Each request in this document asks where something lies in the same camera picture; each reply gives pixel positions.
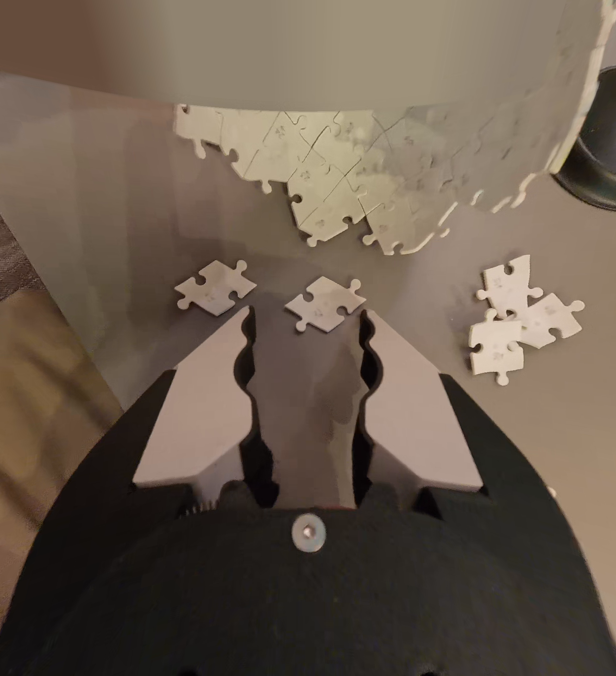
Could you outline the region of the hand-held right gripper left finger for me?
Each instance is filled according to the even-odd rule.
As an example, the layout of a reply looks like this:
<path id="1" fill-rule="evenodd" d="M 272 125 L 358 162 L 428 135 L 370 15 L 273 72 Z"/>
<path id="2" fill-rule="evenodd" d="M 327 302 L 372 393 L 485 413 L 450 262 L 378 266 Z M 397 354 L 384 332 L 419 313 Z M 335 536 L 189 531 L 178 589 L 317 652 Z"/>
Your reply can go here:
<path id="1" fill-rule="evenodd" d="M 242 481 L 262 508 L 279 485 L 248 385 L 254 376 L 254 309 L 240 309 L 174 368 L 174 377 L 133 477 L 137 487 L 191 487 L 196 504 L 214 503 Z"/>

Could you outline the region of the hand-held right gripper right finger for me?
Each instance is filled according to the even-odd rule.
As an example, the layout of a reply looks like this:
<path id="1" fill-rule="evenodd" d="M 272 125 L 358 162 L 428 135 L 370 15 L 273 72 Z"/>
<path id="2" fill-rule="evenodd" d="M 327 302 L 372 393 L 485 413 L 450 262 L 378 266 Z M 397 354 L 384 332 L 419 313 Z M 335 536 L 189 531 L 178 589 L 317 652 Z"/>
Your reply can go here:
<path id="1" fill-rule="evenodd" d="M 426 488 L 478 493 L 484 483 L 439 369 L 371 309 L 360 314 L 359 344 L 366 392 L 351 451 L 355 505 L 375 484 L 391 486 L 402 508 Z"/>

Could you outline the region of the white puzzle piece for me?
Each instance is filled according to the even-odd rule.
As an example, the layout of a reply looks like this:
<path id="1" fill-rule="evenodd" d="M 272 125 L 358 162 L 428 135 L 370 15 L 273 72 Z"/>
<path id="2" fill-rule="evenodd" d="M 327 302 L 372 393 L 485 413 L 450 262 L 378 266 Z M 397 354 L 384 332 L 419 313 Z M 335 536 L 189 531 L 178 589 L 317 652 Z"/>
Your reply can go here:
<path id="1" fill-rule="evenodd" d="M 231 268 L 218 260 L 212 261 L 199 271 L 205 281 L 198 283 L 194 276 L 175 286 L 175 291 L 182 297 L 177 300 L 177 307 L 186 310 L 194 304 L 214 317 L 219 317 L 233 308 L 236 301 L 230 296 L 235 294 L 240 300 L 245 298 L 257 286 L 244 276 L 247 269 L 245 260 L 237 261 Z"/>
<path id="2" fill-rule="evenodd" d="M 550 293 L 521 314 L 522 331 L 518 341 L 541 349 L 556 341 L 551 331 L 557 331 L 562 339 L 574 336 L 582 330 L 574 314 L 584 309 L 585 303 L 581 300 L 566 305 Z"/>
<path id="3" fill-rule="evenodd" d="M 305 300 L 300 294 L 284 308 L 298 317 L 296 332 L 304 333 L 311 325 L 324 333 L 329 333 L 345 319 L 338 313 L 339 309 L 345 310 L 350 315 L 365 303 L 365 298 L 357 293 L 361 286 L 361 281 L 356 278 L 346 288 L 322 276 L 306 288 L 306 292 L 312 297 L 311 300 Z"/>
<path id="4" fill-rule="evenodd" d="M 522 329 L 521 320 L 501 320 L 497 318 L 496 309 L 488 309 L 484 320 L 470 327 L 468 345 L 473 349 L 470 354 L 472 374 L 492 373 L 499 386 L 508 385 L 508 374 L 523 369 Z"/>
<path id="5" fill-rule="evenodd" d="M 487 301 L 501 320 L 522 319 L 529 307 L 529 298 L 537 300 L 543 296 L 540 287 L 530 287 L 530 255 L 484 270 L 482 281 L 483 288 L 476 292 L 475 297 Z"/>

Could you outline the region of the partly built puzzle ball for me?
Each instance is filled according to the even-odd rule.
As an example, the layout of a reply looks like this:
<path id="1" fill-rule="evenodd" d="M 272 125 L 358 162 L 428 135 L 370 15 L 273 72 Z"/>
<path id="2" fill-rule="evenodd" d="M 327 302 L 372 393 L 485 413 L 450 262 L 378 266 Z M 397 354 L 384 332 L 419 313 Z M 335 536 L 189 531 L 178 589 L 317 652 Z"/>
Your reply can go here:
<path id="1" fill-rule="evenodd" d="M 197 157 L 229 155 L 240 178 L 287 186 L 295 223 L 315 247 L 366 219 L 365 245 L 412 254 L 448 233 L 458 206 L 516 208 L 557 173 L 598 89 L 615 1 L 566 1 L 540 87 L 395 111 L 262 112 L 175 106 L 174 132 Z"/>

